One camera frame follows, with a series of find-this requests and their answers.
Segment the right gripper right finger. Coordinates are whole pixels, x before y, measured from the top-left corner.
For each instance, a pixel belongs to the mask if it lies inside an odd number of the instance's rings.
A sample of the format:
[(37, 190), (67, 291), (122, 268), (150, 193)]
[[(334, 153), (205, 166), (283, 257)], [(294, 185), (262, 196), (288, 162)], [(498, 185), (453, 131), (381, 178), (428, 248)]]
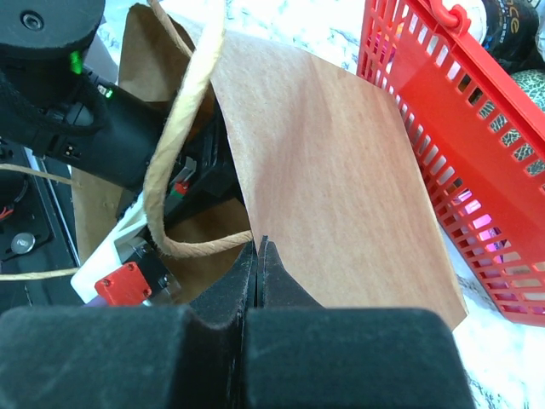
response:
[(257, 253), (244, 319), (248, 408), (471, 408), (450, 328), (422, 308), (326, 308), (285, 269), (276, 245)]

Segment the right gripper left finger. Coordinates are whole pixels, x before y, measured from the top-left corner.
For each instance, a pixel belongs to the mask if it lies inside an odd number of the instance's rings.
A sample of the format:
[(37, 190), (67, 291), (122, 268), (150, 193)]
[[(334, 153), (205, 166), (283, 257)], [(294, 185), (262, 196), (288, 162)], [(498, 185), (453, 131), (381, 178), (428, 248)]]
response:
[(4, 408), (239, 408), (247, 244), (188, 304), (21, 307), (1, 317)]

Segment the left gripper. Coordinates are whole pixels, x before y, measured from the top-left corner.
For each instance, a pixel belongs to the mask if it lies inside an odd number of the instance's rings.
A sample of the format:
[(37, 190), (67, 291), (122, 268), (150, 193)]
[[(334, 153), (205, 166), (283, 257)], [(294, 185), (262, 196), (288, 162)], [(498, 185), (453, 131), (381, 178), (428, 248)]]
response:
[(220, 107), (189, 141), (175, 164), (164, 205), (164, 224), (172, 226), (216, 205), (243, 202)]

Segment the brown paper bag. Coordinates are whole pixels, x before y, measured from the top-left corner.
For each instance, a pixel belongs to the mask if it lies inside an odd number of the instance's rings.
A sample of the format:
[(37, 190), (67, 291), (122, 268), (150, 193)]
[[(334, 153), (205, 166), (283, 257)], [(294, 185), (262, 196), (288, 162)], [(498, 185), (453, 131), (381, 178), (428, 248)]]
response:
[[(392, 96), (302, 49), (229, 32), (225, 19), (222, 1), (201, 23), (151, 1), (132, 6), (125, 25), (116, 85), (167, 112), (127, 209), (143, 196), (146, 240), (181, 287), (175, 303), (221, 279), (227, 256), (247, 244), (257, 255), (270, 239), (326, 308), (424, 308), (459, 325), (467, 308)], [(167, 226), (176, 161), (215, 106), (244, 201)], [(86, 176), (69, 184), (87, 231), (124, 188), (74, 171)]]

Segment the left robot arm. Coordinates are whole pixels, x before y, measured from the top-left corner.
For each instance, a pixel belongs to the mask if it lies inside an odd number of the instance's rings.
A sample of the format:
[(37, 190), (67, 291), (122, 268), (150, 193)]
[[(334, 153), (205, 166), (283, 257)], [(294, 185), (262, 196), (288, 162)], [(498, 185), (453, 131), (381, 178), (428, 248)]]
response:
[(102, 1), (1, 4), (1, 135), (139, 193), (167, 121), (84, 64)]

